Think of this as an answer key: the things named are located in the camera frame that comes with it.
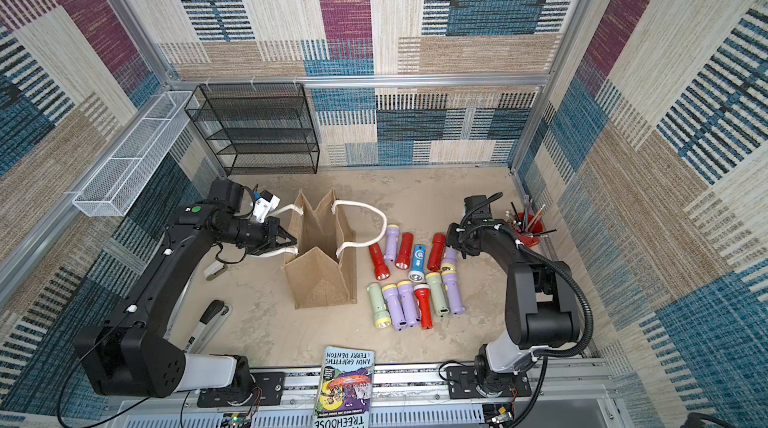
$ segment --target book cover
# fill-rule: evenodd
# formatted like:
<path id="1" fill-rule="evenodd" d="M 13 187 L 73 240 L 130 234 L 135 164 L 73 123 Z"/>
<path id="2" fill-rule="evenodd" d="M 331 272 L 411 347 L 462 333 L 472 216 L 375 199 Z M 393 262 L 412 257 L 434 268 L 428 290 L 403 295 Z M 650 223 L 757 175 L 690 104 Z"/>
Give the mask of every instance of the book cover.
<path id="1" fill-rule="evenodd" d="M 317 387 L 314 428 L 368 428 L 373 352 L 328 346 Z"/>

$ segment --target purple flashlight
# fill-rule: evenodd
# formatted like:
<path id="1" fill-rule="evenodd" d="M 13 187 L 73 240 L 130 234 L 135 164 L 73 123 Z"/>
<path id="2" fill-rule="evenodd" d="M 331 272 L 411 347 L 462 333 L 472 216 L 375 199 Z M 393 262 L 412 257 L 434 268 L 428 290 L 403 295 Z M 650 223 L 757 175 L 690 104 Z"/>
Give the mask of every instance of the purple flashlight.
<path id="1" fill-rule="evenodd" d="M 409 327 L 415 327 L 421 323 L 422 318 L 418 316 L 416 308 L 416 296 L 413 294 L 413 283 L 410 280 L 404 280 L 397 284 L 397 290 L 400 292 L 400 303 L 402 312 L 406 316 Z"/>
<path id="2" fill-rule="evenodd" d="M 389 261 L 389 263 L 395 262 L 398 235 L 400 235 L 400 227 L 398 225 L 388 225 L 386 227 L 386 253 L 384 254 L 384 261 Z"/>
<path id="3" fill-rule="evenodd" d="M 448 295 L 448 305 L 451 307 L 451 313 L 461 315 L 464 313 L 462 305 L 462 294 L 458 292 L 458 277 L 456 270 L 445 270 L 442 272 L 442 282 L 446 284 L 446 293 Z"/>
<path id="4" fill-rule="evenodd" d="M 442 257 L 440 271 L 456 270 L 456 255 L 458 255 L 458 251 L 446 246 L 446 254 Z"/>
<path id="5" fill-rule="evenodd" d="M 392 318 L 392 327 L 398 331 L 402 330 L 408 323 L 406 322 L 406 316 L 402 313 L 397 285 L 387 285 L 382 289 L 382 295 L 384 295 L 386 300 L 389 316 Z"/>

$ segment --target white wire basket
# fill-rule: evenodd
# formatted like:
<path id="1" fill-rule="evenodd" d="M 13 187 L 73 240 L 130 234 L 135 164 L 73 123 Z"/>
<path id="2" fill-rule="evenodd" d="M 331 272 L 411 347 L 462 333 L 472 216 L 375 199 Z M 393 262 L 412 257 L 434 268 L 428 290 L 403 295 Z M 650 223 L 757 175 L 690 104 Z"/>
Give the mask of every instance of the white wire basket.
<path id="1" fill-rule="evenodd" d="M 160 95 L 72 203 L 87 216 L 125 216 L 199 107 L 190 91 Z"/>

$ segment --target mounting plate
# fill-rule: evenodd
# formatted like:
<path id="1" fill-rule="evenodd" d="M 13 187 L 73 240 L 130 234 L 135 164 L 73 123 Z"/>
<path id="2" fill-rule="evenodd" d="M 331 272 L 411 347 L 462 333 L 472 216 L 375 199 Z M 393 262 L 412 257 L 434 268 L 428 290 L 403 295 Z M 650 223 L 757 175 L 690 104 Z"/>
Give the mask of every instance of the mounting plate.
<path id="1" fill-rule="evenodd" d="M 285 380 L 285 375 L 286 374 L 282 371 L 257 371 L 251 373 L 251 376 L 254 377 L 256 386 L 261 386 L 260 406 L 280 405 L 280 401 L 283 399 L 283 381 Z M 201 390 L 200 397 L 197 398 L 197 407 L 218 408 L 221 406 L 232 406 L 229 404 L 230 401 L 232 401 L 230 396 L 215 388 Z M 253 399 L 250 399 L 241 406 L 247 408 L 253 401 Z"/>
<path id="2" fill-rule="evenodd" d="M 447 366 L 446 378 L 448 382 L 448 394 L 451 400 L 466 400 L 468 398 L 482 398 L 482 395 L 477 391 L 477 381 L 475 381 L 475 368 L 474 366 Z M 528 382 L 528 374 L 522 372 L 520 375 L 514 377 L 514 387 L 518 391 L 518 396 L 531 396 L 531 384 Z M 509 386 L 504 388 L 499 398 L 511 398 L 512 389 Z"/>

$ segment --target red pen holder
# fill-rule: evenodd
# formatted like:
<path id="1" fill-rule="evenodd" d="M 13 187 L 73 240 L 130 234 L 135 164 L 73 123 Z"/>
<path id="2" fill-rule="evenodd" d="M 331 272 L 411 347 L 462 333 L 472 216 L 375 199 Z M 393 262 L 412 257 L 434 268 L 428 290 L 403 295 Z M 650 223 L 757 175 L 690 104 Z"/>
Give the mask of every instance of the red pen holder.
<path id="1" fill-rule="evenodd" d="M 527 225 L 531 220 L 533 220 L 533 215 L 528 215 L 528 220 L 525 221 L 525 224 Z M 523 213 L 518 213 L 518 218 L 520 220 L 523 219 Z M 526 236 L 520 232 L 520 230 L 513 228 L 513 230 L 518 234 L 518 238 L 520 241 L 522 241 L 525 246 L 532 249 L 534 246 L 538 245 L 538 237 L 535 236 Z M 544 231 L 544 223 L 542 223 L 541 219 L 536 220 L 535 223 L 533 223 L 533 226 L 531 227 L 531 233 L 538 233 L 540 231 Z"/>

